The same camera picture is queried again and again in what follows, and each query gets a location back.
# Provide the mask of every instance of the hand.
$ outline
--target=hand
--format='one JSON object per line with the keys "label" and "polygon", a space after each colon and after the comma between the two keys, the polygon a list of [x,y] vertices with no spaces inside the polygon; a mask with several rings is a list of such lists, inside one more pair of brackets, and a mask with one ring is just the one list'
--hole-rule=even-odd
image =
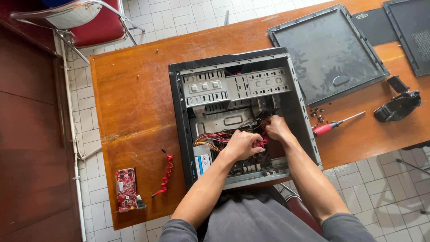
{"label": "hand", "polygon": [[273,115],[263,120],[262,124],[268,136],[274,140],[279,140],[284,147],[288,141],[296,140],[283,117]]}
{"label": "hand", "polygon": [[263,140],[263,138],[258,133],[236,130],[221,153],[226,158],[232,159],[233,162],[244,160],[255,153],[266,150],[263,147],[252,148],[252,142],[256,140]]}

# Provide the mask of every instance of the red screwdriver handle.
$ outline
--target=red screwdriver handle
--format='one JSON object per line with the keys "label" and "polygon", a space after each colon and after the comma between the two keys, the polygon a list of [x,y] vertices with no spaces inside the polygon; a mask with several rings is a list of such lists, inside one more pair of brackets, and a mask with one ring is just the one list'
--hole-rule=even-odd
{"label": "red screwdriver handle", "polygon": [[313,130],[313,135],[315,137],[322,136],[322,135],[330,132],[330,130],[332,130],[332,129],[333,129],[333,127],[331,125],[326,124],[326,125],[323,125],[321,127],[318,127],[316,129],[314,129]]}

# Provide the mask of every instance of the sticker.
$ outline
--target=sticker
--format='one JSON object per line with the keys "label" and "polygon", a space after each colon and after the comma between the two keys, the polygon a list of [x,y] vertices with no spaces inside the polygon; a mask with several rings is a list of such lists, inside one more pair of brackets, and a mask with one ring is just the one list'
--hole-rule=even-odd
{"label": "sticker", "polygon": [[360,14],[360,15],[357,15],[357,17],[356,18],[358,18],[358,19],[364,19],[365,17],[367,17],[368,15],[367,14],[365,14],[365,13],[362,13],[362,14]]}
{"label": "sticker", "polygon": [[195,156],[194,160],[196,162],[197,178],[199,178],[211,166],[211,158],[209,154],[205,154]]}

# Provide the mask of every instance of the wooden desk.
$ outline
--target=wooden desk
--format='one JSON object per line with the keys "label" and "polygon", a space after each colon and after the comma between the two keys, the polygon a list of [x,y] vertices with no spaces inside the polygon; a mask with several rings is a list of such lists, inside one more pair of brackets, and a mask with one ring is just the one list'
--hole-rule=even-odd
{"label": "wooden desk", "polygon": [[[333,1],[90,58],[114,229],[172,214],[185,195],[168,65],[273,47],[267,37],[268,28],[337,3],[346,6],[351,14],[382,6],[382,0]],[[430,138],[430,75],[415,77],[398,42],[376,46],[375,50],[391,74],[399,75],[411,90],[420,90],[423,105],[402,121],[379,123],[372,112],[396,96],[386,81],[339,98],[332,105],[322,105],[328,120],[367,112],[316,139],[325,169]],[[166,171],[166,156],[161,148],[175,156],[175,166],[169,190],[151,199],[160,189]],[[115,172],[130,167],[136,167],[138,193],[148,208],[115,213]]]}

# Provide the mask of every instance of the tiled floor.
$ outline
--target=tiled floor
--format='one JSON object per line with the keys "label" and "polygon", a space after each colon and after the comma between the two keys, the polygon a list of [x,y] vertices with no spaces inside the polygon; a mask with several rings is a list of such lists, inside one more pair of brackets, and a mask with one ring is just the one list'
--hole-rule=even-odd
{"label": "tiled floor", "polygon": [[[138,44],[221,26],[226,10],[229,23],[311,6],[326,0],[129,0],[126,15],[146,32],[134,30]],[[131,46],[130,39],[109,47],[84,51],[85,56]],[[97,114],[89,66],[69,52],[69,78],[78,145],[82,152],[100,148]],[[324,171],[349,210],[378,238],[387,242],[430,242],[430,222],[419,210],[430,211],[430,179],[394,162],[403,158],[428,167],[430,149],[393,151]],[[162,217],[114,231],[101,152],[79,163],[85,228],[89,242],[156,242]],[[293,182],[285,183],[295,190]]]}

